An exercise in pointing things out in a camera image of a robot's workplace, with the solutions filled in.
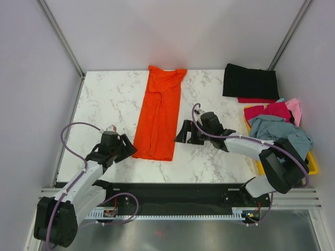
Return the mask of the orange t shirt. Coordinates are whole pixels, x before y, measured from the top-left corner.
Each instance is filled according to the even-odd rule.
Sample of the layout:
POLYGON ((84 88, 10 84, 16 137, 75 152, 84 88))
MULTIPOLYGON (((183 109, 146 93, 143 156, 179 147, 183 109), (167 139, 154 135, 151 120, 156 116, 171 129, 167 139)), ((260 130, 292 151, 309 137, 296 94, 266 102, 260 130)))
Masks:
POLYGON ((175 148, 181 83, 186 69, 164 71, 148 67, 149 76, 137 124, 133 158, 172 161, 175 148))

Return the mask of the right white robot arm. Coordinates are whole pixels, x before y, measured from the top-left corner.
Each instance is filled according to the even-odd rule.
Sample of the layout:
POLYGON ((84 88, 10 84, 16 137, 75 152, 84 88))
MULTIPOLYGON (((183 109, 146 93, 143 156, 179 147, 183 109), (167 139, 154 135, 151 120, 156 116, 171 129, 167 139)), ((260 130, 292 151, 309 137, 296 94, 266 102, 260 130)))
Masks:
POLYGON ((194 113, 192 120, 184 120, 174 141, 204 145, 209 141, 214 148, 236 153, 259 161, 264 174, 252 178, 240 188, 240 200, 251 206, 268 193, 288 193, 293 188, 307 187, 309 169, 289 140, 259 140, 225 129, 213 112, 194 113))

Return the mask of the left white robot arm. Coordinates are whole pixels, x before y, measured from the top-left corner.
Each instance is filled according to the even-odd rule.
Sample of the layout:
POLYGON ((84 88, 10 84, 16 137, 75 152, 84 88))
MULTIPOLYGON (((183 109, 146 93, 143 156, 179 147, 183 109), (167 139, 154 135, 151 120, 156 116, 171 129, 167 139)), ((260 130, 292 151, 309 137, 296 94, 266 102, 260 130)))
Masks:
POLYGON ((115 193, 96 182, 114 163, 131 157, 137 149, 125 134, 104 131, 100 143, 83 158, 84 166, 54 196, 37 204, 35 239, 47 245, 69 247, 79 225, 97 206, 111 205, 115 193))

